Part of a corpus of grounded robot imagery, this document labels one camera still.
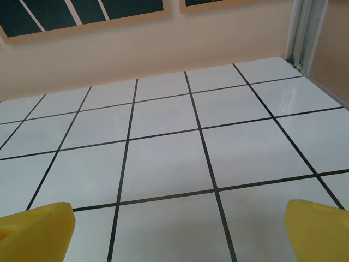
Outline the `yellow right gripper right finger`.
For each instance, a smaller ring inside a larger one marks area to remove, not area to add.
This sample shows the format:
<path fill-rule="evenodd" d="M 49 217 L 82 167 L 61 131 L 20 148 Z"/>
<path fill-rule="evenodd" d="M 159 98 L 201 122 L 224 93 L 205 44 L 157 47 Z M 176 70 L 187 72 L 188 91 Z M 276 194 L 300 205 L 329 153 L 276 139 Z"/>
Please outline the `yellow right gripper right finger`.
<path fill-rule="evenodd" d="M 284 225 L 298 261 L 348 261 L 348 211 L 290 200 Z"/>

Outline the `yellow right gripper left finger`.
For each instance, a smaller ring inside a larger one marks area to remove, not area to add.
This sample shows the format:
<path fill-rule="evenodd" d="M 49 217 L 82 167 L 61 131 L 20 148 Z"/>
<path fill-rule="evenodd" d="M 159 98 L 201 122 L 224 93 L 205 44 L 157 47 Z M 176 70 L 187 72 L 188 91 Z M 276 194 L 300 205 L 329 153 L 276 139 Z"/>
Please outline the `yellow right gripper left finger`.
<path fill-rule="evenodd" d="M 1 261 L 63 261 L 75 228 L 70 203 L 1 218 Z"/>

